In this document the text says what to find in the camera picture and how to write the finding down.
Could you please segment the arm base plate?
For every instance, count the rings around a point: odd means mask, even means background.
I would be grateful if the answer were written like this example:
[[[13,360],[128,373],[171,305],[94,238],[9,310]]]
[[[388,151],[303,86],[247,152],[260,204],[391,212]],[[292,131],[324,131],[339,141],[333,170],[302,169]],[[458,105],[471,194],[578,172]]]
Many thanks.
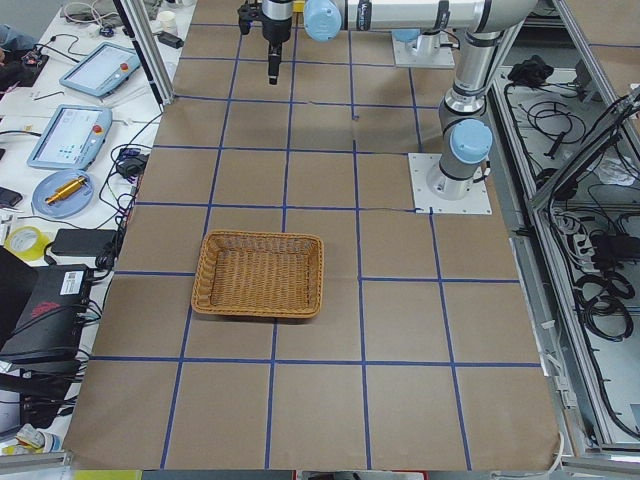
[[[409,172],[414,210],[419,214],[491,215],[483,171],[458,181],[440,169],[440,154],[410,153]]]
[[[455,60],[446,36],[421,35],[413,42],[392,39],[397,67],[452,70]]]

